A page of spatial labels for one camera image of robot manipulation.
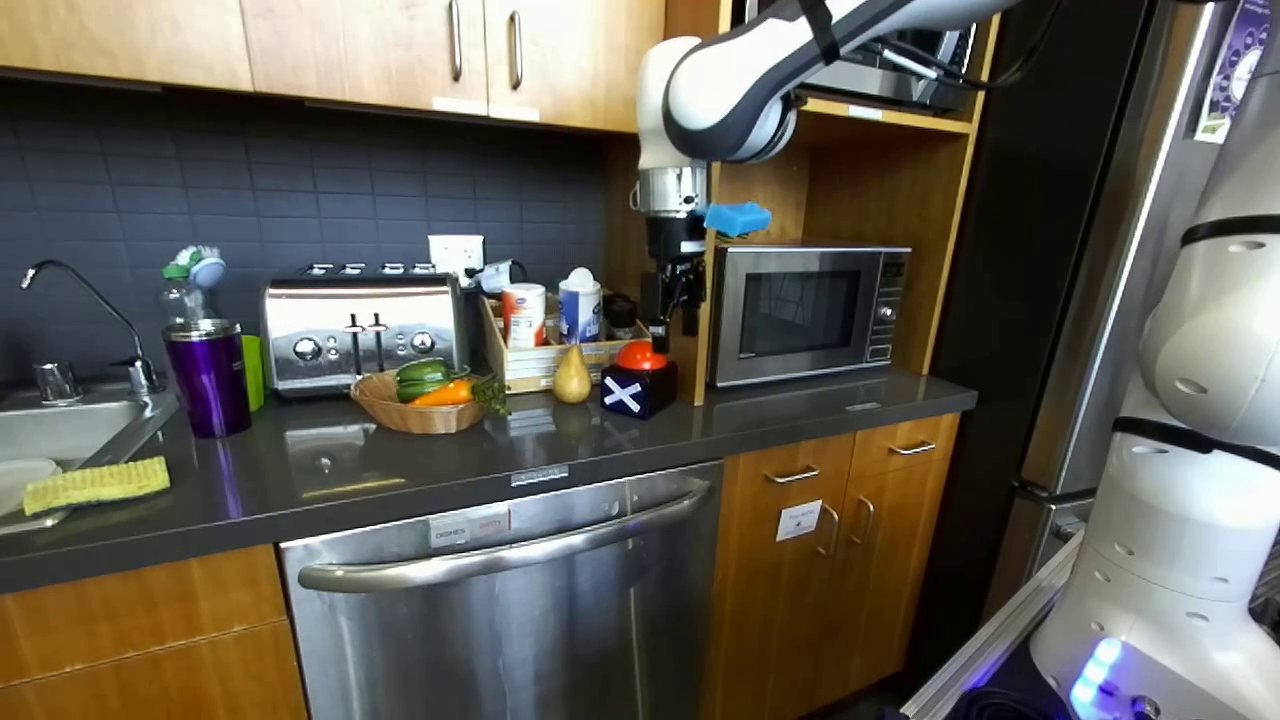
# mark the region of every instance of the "purple cup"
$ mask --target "purple cup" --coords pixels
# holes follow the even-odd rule
[[[196,321],[163,333],[167,364],[188,402],[196,435],[232,435],[249,429],[239,329]]]

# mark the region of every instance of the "cabinet handle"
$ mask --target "cabinet handle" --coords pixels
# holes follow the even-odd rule
[[[891,443],[887,456],[929,456],[935,451],[935,441],[922,441],[922,443]]]
[[[824,473],[814,467],[814,462],[804,462],[804,467],[797,467],[797,473],[766,473],[766,476],[767,476],[767,485],[790,486],[790,485],[820,481]]]
[[[517,92],[523,84],[519,12],[510,12],[510,77],[513,77],[513,92]]]
[[[829,522],[829,539],[824,543],[816,543],[816,555],[834,555],[834,549],[839,543],[839,512],[834,508],[834,505],[824,505],[824,515],[834,519]]]
[[[868,496],[856,496],[851,508],[856,508],[856,522],[851,522],[847,543],[865,543],[868,534],[877,534],[880,508]]]
[[[461,0],[449,0],[449,77],[466,80],[470,57],[466,57],[466,12]]]

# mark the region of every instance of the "dark tile backsplash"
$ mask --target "dark tile backsplash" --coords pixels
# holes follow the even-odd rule
[[[429,231],[484,231],[532,281],[606,271],[609,137],[445,125],[218,92],[0,84],[0,384],[32,360],[96,367],[130,334],[56,255],[111,296],[161,355],[161,266],[185,245],[229,259],[226,313],[259,333],[268,274],[309,259],[429,259]]]

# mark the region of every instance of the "drawer handle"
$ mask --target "drawer handle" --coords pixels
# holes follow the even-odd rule
[[[466,80],[470,57],[466,57],[466,29],[461,29],[461,0],[449,5],[449,63],[453,63],[453,80]]]
[[[797,473],[766,473],[766,476],[767,476],[767,485],[790,486],[790,485],[820,481],[824,473],[814,467],[814,462],[804,462],[804,467],[797,467]]]
[[[891,443],[887,456],[929,456],[935,451],[935,441],[922,441],[922,443]]]

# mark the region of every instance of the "upper cabinet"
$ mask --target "upper cabinet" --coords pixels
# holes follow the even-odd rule
[[[243,0],[251,88],[484,111],[481,0]]]
[[[637,129],[641,57],[663,41],[662,0],[489,0],[484,14],[492,114]]]
[[[239,0],[0,0],[0,67],[251,88]]]
[[[243,0],[251,84],[382,109],[637,129],[662,0]]]

